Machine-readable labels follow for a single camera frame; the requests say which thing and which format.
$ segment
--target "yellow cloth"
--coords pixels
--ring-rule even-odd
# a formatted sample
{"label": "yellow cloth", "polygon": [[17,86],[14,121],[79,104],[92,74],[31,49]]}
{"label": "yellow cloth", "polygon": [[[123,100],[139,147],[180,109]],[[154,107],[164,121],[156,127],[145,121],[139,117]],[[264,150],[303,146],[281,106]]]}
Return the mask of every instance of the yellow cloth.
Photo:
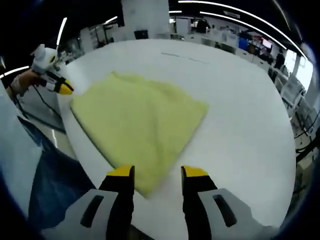
{"label": "yellow cloth", "polygon": [[113,72],[75,96],[71,109],[114,168],[135,166],[135,189],[146,197],[168,173],[208,105],[171,83]]}

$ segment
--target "office desk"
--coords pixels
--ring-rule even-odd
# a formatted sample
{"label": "office desk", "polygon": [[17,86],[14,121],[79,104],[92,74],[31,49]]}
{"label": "office desk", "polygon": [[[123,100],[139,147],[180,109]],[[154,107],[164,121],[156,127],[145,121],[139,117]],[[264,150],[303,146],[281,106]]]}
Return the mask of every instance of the office desk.
{"label": "office desk", "polygon": [[[148,199],[135,192],[131,223],[136,228],[157,240],[188,239],[182,210],[184,164],[207,171],[218,188],[249,205],[259,223],[282,224],[294,189],[295,142],[285,106],[265,71],[213,47],[146,39],[96,49],[68,64],[63,75],[80,95],[111,71],[171,82],[209,103],[206,117],[168,176]],[[76,121],[71,99],[58,96],[65,130],[98,188],[113,168]]]}

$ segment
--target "ceiling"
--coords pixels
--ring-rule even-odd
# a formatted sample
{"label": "ceiling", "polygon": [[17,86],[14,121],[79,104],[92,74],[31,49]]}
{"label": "ceiling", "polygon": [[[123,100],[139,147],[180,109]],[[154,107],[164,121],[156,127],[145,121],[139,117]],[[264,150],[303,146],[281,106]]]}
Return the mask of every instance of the ceiling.
{"label": "ceiling", "polygon": [[[301,43],[299,34],[292,21],[285,21],[272,0],[208,0],[233,6],[273,24],[288,35],[296,43]],[[209,12],[224,15],[224,7],[196,4],[178,3],[178,0],[169,0],[170,10],[182,10],[183,15],[200,16],[199,12]],[[263,22],[246,14],[228,10],[240,14],[243,22],[251,24],[275,39],[279,40],[287,48],[296,49],[278,32]],[[4,55],[8,69],[14,69],[30,64],[30,53],[41,43],[55,43],[62,19],[68,17],[63,30],[61,43],[75,37],[85,27],[101,24],[106,20],[118,16],[123,21],[121,0],[24,0],[15,6],[1,8],[2,31],[0,37],[0,54]]]}

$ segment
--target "person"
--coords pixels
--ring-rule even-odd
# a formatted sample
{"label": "person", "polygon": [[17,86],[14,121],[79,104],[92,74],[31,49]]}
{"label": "person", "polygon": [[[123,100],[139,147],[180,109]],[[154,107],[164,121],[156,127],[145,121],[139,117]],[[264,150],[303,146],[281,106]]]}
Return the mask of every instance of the person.
{"label": "person", "polygon": [[58,225],[69,206],[95,189],[80,163],[59,151],[14,105],[16,95],[40,80],[27,70],[6,89],[0,84],[1,187],[38,233]]}
{"label": "person", "polygon": [[282,49],[280,49],[279,54],[276,56],[274,68],[280,69],[283,64],[285,64],[285,57]]}

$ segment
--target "white table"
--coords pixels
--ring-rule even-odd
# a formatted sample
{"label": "white table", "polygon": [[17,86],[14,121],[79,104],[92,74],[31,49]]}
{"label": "white table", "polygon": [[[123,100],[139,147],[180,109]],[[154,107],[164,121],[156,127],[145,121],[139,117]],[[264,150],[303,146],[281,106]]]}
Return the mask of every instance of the white table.
{"label": "white table", "polygon": [[[172,82],[209,111],[158,188],[144,199],[134,194],[132,224],[154,239],[188,239],[182,210],[181,165],[207,171],[251,207],[263,225],[280,226],[295,182],[295,142],[288,114],[273,82],[259,67],[213,47],[175,40],[136,40],[107,45],[64,70],[82,94],[111,71],[132,72]],[[85,172],[98,188],[113,168],[58,102],[67,135]]]}

